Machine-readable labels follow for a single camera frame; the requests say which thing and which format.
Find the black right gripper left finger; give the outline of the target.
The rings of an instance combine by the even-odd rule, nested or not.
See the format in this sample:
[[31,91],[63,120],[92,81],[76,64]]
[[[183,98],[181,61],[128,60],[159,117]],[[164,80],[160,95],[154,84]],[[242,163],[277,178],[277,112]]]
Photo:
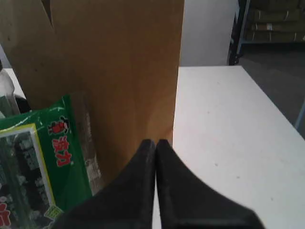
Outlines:
[[145,139],[121,173],[92,198],[61,215],[54,229],[150,229],[155,144]]

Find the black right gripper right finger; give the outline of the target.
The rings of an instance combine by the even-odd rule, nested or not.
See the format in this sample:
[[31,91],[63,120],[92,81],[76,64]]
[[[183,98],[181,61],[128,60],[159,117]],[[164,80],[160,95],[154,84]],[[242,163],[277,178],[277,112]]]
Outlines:
[[156,146],[156,183],[163,229],[263,229],[256,213],[200,180],[167,140]]

